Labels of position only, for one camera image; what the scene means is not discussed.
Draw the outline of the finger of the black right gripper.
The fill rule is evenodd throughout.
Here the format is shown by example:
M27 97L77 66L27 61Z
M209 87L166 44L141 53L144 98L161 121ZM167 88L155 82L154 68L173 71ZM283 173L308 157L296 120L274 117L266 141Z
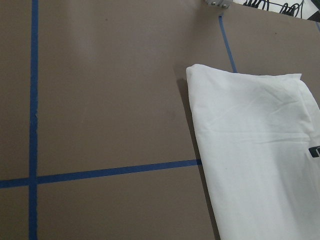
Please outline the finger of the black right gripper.
M320 146L313 146L310 147L309 149L309 153L313 158L319 158L320 157Z

